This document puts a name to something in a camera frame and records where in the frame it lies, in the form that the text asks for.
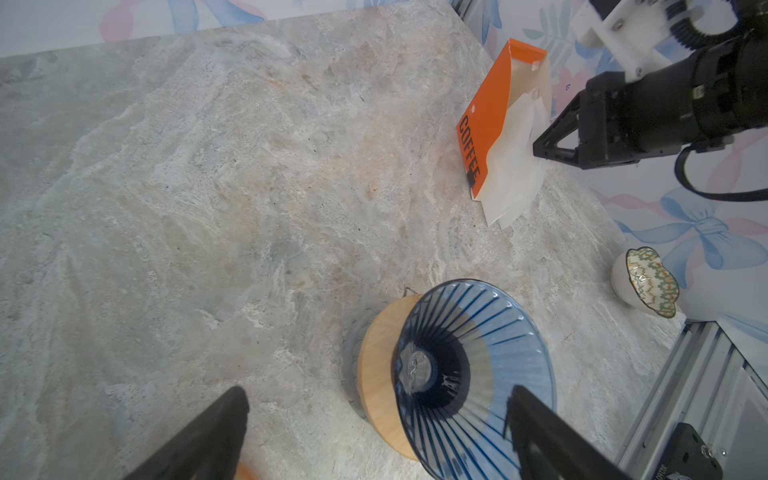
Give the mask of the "blue glass dripper cone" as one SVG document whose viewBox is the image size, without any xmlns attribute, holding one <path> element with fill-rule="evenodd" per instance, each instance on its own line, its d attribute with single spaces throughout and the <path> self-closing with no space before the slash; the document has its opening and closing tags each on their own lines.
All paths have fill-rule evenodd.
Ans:
<svg viewBox="0 0 768 480">
<path fill-rule="evenodd" d="M 557 404 L 548 349 L 523 308 L 481 280 L 456 279 L 408 313 L 392 367 L 398 414 L 422 467 L 435 479 L 517 479 L 505 429 L 507 402 L 522 385 Z"/>
</svg>

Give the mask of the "coffee filter paper pack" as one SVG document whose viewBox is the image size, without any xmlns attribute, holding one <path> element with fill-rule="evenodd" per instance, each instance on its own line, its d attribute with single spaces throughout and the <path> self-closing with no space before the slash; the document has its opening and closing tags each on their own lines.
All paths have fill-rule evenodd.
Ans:
<svg viewBox="0 0 768 480">
<path fill-rule="evenodd" d="M 520 95 L 539 90 L 549 114 L 546 129 L 549 127 L 552 107 L 550 73 L 550 60 L 545 50 L 513 39 L 502 48 L 456 126 L 473 200 L 480 202 L 479 194 L 488 177 L 489 150 L 502 132 L 507 109 Z"/>
</svg>

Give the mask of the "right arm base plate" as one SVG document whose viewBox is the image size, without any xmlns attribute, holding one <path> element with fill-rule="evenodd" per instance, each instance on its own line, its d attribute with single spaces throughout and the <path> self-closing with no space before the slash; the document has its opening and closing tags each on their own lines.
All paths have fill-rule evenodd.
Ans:
<svg viewBox="0 0 768 480">
<path fill-rule="evenodd" d="M 694 427 L 678 423 L 663 451 L 654 480 L 721 480 L 723 469 Z"/>
</svg>

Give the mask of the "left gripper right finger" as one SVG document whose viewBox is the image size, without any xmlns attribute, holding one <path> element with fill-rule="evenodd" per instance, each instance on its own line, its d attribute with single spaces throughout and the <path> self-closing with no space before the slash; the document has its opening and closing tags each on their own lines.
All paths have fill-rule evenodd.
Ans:
<svg viewBox="0 0 768 480">
<path fill-rule="evenodd" d="M 522 479 L 628 477 L 522 385 L 513 388 L 508 400 L 505 429 Z"/>
</svg>

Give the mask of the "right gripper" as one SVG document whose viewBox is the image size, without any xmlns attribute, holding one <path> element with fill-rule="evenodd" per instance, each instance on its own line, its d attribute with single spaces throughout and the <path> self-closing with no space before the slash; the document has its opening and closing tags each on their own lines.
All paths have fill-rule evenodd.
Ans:
<svg viewBox="0 0 768 480">
<path fill-rule="evenodd" d="M 628 83 L 587 82 L 533 142 L 537 158 L 595 169 L 679 152 L 767 125 L 767 38 L 750 33 Z M 578 133 L 574 148 L 560 143 Z"/>
</svg>

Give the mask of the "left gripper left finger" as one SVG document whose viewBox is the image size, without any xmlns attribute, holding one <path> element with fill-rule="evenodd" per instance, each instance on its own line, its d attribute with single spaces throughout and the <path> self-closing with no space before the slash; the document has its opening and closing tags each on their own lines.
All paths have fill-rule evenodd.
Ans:
<svg viewBox="0 0 768 480">
<path fill-rule="evenodd" d="M 129 479 L 233 479 L 247 430 L 245 390 L 233 386 L 130 472 Z"/>
</svg>

